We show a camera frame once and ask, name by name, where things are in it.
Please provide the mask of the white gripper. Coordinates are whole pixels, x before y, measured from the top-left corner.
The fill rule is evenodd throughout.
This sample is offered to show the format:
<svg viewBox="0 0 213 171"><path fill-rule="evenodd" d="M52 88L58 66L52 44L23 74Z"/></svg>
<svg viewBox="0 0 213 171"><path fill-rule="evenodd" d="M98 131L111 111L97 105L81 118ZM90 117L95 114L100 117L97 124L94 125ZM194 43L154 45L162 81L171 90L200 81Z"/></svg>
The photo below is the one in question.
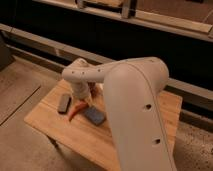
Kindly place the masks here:
<svg viewBox="0 0 213 171"><path fill-rule="evenodd" d="M86 82L72 83L73 96L83 100L91 96L89 85Z"/></svg>

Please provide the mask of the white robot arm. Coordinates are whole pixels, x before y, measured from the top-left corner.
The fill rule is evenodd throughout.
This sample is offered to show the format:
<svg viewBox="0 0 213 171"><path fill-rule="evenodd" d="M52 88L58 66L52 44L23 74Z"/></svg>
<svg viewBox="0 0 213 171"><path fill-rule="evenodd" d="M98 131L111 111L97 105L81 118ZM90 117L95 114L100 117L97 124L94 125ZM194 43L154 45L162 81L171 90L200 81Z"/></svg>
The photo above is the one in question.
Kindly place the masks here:
<svg viewBox="0 0 213 171"><path fill-rule="evenodd" d="M91 67L71 64L62 77L70 83L103 85L122 171L177 171L157 101L169 78L161 59L133 58Z"/></svg>

